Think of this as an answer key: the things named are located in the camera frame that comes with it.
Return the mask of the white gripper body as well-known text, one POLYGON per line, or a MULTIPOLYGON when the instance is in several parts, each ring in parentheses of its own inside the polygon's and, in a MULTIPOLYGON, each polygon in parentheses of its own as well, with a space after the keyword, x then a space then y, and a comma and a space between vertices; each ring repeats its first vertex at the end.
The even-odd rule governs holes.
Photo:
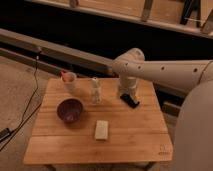
POLYGON ((120 77, 118 81, 118 95, 128 94, 136 99, 137 79, 133 77, 120 77))

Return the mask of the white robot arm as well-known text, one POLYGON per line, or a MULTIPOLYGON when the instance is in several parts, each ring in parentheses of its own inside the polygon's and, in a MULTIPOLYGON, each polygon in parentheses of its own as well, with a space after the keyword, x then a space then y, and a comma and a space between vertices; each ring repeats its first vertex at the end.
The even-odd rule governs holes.
POLYGON ((213 171, 213 60, 146 61, 132 48, 112 63, 115 73, 186 95, 176 128, 170 171, 213 171))

